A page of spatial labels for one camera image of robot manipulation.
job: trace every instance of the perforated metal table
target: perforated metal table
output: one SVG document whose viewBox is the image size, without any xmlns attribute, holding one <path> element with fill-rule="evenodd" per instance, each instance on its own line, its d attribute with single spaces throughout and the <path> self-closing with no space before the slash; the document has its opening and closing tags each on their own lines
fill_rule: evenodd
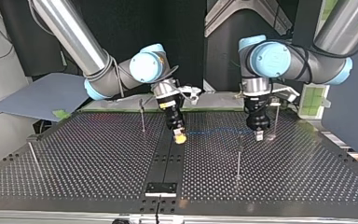
<svg viewBox="0 0 358 224">
<path fill-rule="evenodd" d="M 73 115 L 2 159 L 0 210 L 358 218 L 358 162 L 293 112 L 264 142 L 243 112 L 185 116 L 176 145 L 160 113 L 145 114 L 146 133 L 138 113 Z M 145 197 L 148 183 L 175 183 L 176 197 Z"/>
</svg>

